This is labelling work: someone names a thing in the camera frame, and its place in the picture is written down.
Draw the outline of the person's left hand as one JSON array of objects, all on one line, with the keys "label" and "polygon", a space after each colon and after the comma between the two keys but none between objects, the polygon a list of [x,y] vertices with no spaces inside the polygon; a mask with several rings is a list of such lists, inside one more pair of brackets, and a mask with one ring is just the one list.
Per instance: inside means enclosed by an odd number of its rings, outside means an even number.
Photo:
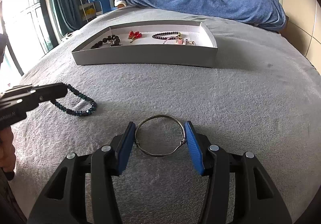
[{"label": "person's left hand", "polygon": [[15,147],[12,144],[14,135],[11,127],[7,127],[0,132],[1,136],[1,154],[0,165],[4,172],[12,172],[15,168],[16,155]]}]

